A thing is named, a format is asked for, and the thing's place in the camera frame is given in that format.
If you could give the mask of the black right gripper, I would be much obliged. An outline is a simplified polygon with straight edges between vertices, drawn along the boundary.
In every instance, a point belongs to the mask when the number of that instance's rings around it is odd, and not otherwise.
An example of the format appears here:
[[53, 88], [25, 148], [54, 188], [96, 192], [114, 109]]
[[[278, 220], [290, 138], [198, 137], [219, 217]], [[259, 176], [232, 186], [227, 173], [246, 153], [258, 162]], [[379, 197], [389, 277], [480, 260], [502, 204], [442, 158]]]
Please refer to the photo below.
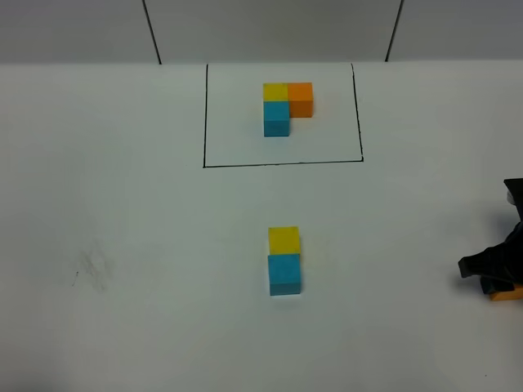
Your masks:
[[520, 222], [507, 236], [505, 243], [487, 247], [483, 252], [465, 256], [458, 262], [462, 278], [481, 276], [481, 290], [490, 295], [513, 292], [514, 284], [495, 278], [514, 278], [522, 281], [522, 179], [506, 179], [507, 195], [516, 207]]

